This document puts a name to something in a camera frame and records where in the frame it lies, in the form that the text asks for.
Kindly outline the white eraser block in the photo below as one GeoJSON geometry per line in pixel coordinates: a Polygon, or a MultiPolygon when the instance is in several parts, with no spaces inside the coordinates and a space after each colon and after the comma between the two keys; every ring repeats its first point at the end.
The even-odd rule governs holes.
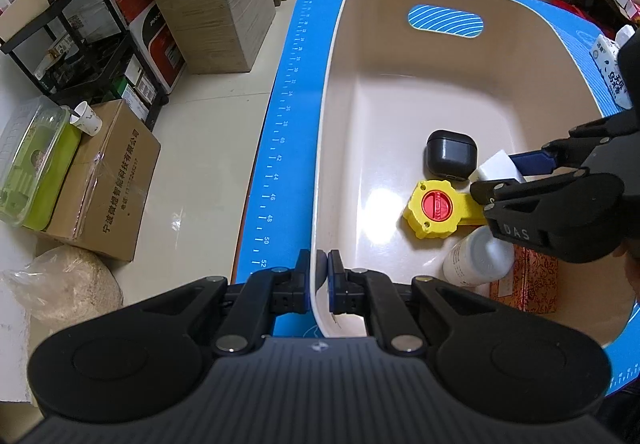
{"type": "Polygon", "coordinates": [[[470,182],[495,181],[495,180],[515,180],[524,183],[525,178],[516,167],[510,156],[499,150],[480,164],[470,175],[470,182]]]}

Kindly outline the beige plastic bin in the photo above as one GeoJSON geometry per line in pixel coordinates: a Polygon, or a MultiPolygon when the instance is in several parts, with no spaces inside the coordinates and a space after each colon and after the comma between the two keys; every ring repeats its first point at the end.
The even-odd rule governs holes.
{"type": "Polygon", "coordinates": [[[343,0],[324,82],[314,256],[408,284],[439,276],[466,229],[417,238],[404,210],[436,130],[480,160],[529,152],[614,114],[591,22],[538,0],[343,0]]]}

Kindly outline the orange patterned box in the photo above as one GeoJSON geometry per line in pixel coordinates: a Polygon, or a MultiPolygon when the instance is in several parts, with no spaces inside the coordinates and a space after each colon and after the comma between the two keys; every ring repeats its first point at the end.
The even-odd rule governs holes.
{"type": "Polygon", "coordinates": [[[511,271],[492,282],[491,300],[533,314],[550,314],[556,309],[559,260],[553,256],[515,246],[511,271]]]}

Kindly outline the white pill bottle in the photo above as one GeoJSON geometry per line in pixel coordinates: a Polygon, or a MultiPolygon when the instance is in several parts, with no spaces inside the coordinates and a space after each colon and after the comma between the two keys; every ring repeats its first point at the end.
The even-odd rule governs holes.
{"type": "Polygon", "coordinates": [[[503,279],[512,270],[514,245],[495,238],[488,226],[459,240],[442,261],[442,274],[458,287],[477,287],[503,279]]]}

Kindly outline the white tissue box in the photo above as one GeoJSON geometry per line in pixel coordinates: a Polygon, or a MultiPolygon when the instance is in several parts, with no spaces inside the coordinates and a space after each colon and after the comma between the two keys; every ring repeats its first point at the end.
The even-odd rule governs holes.
{"type": "Polygon", "coordinates": [[[590,55],[596,63],[608,90],[612,94],[614,103],[621,108],[630,109],[631,100],[626,84],[620,74],[617,56],[620,48],[634,35],[634,27],[625,25],[616,32],[613,40],[599,34],[590,48],[590,55]]]}

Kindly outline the black earbuds case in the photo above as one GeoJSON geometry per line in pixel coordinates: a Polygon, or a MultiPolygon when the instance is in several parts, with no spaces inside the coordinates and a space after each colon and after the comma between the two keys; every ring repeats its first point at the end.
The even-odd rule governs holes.
{"type": "Polygon", "coordinates": [[[426,141],[424,162],[438,178],[466,181],[477,166],[477,144],[469,135],[435,130],[426,141]]]}

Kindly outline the small cardboard box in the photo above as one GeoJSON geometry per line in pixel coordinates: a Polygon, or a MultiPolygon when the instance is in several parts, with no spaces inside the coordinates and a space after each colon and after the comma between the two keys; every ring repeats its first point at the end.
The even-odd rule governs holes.
{"type": "Polygon", "coordinates": [[[124,100],[96,106],[102,128],[85,135],[43,236],[106,256],[134,260],[160,142],[124,100]]]}

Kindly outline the bag of rice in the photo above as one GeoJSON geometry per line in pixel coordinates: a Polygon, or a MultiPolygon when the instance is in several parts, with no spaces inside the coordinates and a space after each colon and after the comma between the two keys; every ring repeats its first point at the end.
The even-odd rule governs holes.
{"type": "Polygon", "coordinates": [[[119,284],[92,252],[72,246],[50,249],[21,270],[1,273],[15,299],[53,331],[114,312],[124,304],[119,284]]]}

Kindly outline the white paper cup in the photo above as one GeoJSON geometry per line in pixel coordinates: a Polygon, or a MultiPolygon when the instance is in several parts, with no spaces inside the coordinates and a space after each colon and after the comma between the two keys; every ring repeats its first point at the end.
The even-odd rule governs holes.
{"type": "Polygon", "coordinates": [[[81,102],[70,111],[70,125],[93,138],[101,131],[103,121],[87,102],[81,102]]]}

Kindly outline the green clear plastic container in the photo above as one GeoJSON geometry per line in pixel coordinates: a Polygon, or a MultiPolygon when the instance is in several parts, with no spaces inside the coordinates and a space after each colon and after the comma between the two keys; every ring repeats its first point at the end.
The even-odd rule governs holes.
{"type": "Polygon", "coordinates": [[[1,219],[42,232],[50,223],[81,132],[50,98],[14,109],[1,134],[1,219]]]}

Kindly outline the black metal rack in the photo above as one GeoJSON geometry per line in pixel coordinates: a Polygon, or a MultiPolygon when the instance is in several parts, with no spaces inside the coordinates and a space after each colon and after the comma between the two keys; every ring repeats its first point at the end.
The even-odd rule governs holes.
{"type": "Polygon", "coordinates": [[[90,40],[72,24],[75,0],[15,0],[1,13],[1,52],[43,95],[75,107],[124,100],[150,129],[168,96],[112,0],[99,0],[115,30],[90,40]]]}

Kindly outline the red white appliance box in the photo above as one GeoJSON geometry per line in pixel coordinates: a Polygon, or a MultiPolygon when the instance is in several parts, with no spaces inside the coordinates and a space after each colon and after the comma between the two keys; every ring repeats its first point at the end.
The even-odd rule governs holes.
{"type": "Polygon", "coordinates": [[[155,0],[114,0],[149,63],[153,74],[170,94],[186,62],[155,0]]]}

